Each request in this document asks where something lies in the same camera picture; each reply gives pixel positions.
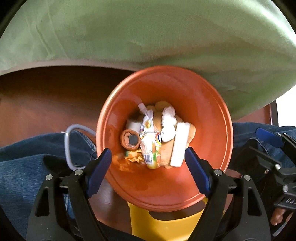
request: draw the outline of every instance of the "orange bucket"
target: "orange bucket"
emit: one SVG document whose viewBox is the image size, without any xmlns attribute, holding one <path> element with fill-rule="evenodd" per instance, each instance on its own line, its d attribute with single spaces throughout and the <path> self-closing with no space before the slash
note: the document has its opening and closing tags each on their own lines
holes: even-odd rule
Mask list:
<svg viewBox="0 0 296 241">
<path fill-rule="evenodd" d="M 169 212 L 189 207 L 204 198 L 185 162 L 181 167 L 148 169 L 124 159 L 120 134 L 126 121 L 139 113 L 138 104 L 168 101 L 184 122 L 196 127 L 190 146 L 211 166 L 225 171 L 232 152 L 233 131 L 225 102 L 198 74 L 172 66 L 138 71 L 123 80 L 105 102 L 97 126 L 96 144 L 100 154 L 112 151 L 106 178 L 126 201 L 140 208 Z"/>
</svg>

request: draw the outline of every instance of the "green tablecloth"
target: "green tablecloth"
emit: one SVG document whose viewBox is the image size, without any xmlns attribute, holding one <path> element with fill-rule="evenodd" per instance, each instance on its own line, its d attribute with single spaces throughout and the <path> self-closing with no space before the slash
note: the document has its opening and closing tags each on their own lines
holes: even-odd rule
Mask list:
<svg viewBox="0 0 296 241">
<path fill-rule="evenodd" d="M 270 0 L 28 0 L 0 38 L 0 75 L 69 59 L 191 69 L 236 120 L 296 83 L 296 34 Z"/>
</svg>

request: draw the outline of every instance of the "brown wooden surface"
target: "brown wooden surface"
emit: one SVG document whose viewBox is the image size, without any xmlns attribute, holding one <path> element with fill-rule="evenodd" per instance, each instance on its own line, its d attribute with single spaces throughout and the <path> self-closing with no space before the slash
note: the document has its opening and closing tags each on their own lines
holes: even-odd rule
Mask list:
<svg viewBox="0 0 296 241">
<path fill-rule="evenodd" d="M 85 66 L 28 69 L 0 76 L 0 146 L 45 133 L 64 131 L 79 123 L 93 130 L 103 103 L 114 87 L 132 72 Z M 269 107 L 241 121 L 270 123 Z M 131 232 L 129 208 L 107 181 L 90 199 L 98 220 Z M 201 209 L 196 204 L 155 218 L 170 220 Z"/>
</svg>

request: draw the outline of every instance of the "silver screw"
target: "silver screw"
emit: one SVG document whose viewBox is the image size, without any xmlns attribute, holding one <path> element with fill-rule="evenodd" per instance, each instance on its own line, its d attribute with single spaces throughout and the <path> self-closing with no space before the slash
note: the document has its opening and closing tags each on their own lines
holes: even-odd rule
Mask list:
<svg viewBox="0 0 296 241">
<path fill-rule="evenodd" d="M 284 192 L 287 192 L 288 190 L 289 190 L 289 188 L 288 188 L 287 185 L 283 186 L 283 191 L 284 191 Z"/>
<path fill-rule="evenodd" d="M 51 174 L 48 174 L 47 176 L 46 176 L 46 180 L 51 180 L 52 179 L 52 175 Z"/>
<path fill-rule="evenodd" d="M 82 169 L 77 169 L 77 170 L 75 171 L 75 175 L 76 175 L 76 176 L 79 176 L 79 175 L 81 175 L 82 173 L 83 173 Z"/>
<path fill-rule="evenodd" d="M 220 169 L 215 169 L 214 173 L 217 175 L 217 176 L 221 176 L 222 175 L 222 171 Z"/>
<path fill-rule="evenodd" d="M 244 179 L 246 179 L 247 181 L 250 181 L 251 177 L 249 175 L 244 175 Z"/>
</svg>

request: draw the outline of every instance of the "yellow container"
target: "yellow container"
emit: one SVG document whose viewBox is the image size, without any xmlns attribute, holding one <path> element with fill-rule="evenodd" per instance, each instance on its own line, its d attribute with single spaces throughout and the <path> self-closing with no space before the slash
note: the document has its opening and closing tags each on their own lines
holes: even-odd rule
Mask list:
<svg viewBox="0 0 296 241">
<path fill-rule="evenodd" d="M 185 241 L 191 235 L 201 214 L 200 211 L 192 216 L 162 221 L 149 214 L 148 210 L 141 209 L 128 203 L 131 212 L 132 234 L 146 241 Z"/>
</svg>

